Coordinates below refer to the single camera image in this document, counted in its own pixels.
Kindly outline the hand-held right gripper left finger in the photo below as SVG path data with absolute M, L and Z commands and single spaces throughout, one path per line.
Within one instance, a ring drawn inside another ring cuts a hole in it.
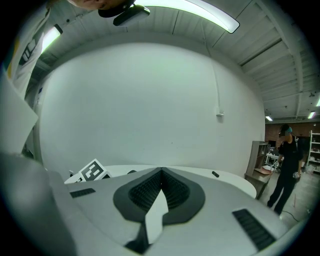
M 162 188 L 162 169 L 154 168 L 120 186 L 113 194 L 113 203 L 128 221 L 143 223 Z

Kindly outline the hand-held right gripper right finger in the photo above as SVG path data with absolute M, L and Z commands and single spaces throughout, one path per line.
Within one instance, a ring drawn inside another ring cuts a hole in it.
M 162 217 L 162 223 L 177 225 L 190 221 L 205 204 L 206 195 L 203 188 L 168 168 L 161 168 L 160 173 L 161 190 L 168 207 L 168 212 Z

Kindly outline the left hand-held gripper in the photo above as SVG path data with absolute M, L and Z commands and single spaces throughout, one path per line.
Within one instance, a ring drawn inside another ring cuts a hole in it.
M 131 170 L 127 174 L 133 174 L 136 172 L 136 170 Z M 80 171 L 73 173 L 72 176 L 64 182 L 64 184 L 98 181 L 111 177 L 111 173 L 95 158 L 85 165 Z

